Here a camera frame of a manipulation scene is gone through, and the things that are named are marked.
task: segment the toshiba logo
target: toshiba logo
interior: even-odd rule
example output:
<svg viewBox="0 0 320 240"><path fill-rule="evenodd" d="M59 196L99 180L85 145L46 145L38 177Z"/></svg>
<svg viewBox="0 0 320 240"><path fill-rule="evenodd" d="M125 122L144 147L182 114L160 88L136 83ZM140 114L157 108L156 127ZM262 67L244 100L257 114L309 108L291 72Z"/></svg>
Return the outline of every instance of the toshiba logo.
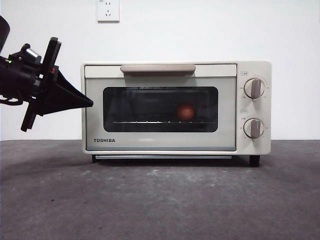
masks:
<svg viewBox="0 0 320 240"><path fill-rule="evenodd" d="M116 142L114 138L94 138L93 141L95 143L115 143Z"/></svg>

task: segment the red tomato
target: red tomato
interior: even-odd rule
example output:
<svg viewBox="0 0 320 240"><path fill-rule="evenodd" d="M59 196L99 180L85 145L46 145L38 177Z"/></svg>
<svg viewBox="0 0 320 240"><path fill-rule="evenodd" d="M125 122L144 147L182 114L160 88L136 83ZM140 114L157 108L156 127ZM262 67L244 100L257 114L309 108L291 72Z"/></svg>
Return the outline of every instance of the red tomato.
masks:
<svg viewBox="0 0 320 240"><path fill-rule="evenodd" d="M181 103L176 108L176 115L181 121L190 121L195 116L195 108L191 103Z"/></svg>

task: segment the control knob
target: control knob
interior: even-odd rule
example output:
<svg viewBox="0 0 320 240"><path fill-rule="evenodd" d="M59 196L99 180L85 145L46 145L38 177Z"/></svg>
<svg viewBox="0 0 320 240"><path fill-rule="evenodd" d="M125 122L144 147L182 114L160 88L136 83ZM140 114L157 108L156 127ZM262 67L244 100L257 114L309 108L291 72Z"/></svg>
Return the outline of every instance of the control knob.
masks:
<svg viewBox="0 0 320 240"><path fill-rule="evenodd" d="M244 85L245 94L251 99L257 99L264 94L265 85L259 78L252 78Z"/></svg>
<svg viewBox="0 0 320 240"><path fill-rule="evenodd" d="M252 139L259 138L264 133L264 124L256 118L251 118L243 126L244 133Z"/></svg>

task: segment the electrical outlet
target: electrical outlet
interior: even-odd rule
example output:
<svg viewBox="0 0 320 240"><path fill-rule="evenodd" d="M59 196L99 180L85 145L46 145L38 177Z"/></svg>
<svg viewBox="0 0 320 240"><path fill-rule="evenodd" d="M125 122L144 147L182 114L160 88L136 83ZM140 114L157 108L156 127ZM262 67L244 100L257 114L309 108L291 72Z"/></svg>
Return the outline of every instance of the electrical outlet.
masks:
<svg viewBox="0 0 320 240"><path fill-rule="evenodd" d="M98 22L120 21L120 0L96 0L96 20Z"/></svg>

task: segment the toshiba toaster oven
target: toshiba toaster oven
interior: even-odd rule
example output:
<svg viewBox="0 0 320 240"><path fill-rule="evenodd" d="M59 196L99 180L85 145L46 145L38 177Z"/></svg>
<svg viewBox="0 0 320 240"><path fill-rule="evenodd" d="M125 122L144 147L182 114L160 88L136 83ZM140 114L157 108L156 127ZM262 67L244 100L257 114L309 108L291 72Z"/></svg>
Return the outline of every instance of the toshiba toaster oven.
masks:
<svg viewBox="0 0 320 240"><path fill-rule="evenodd" d="M82 148L92 161L231 158L271 151L271 63L86 62Z"/></svg>

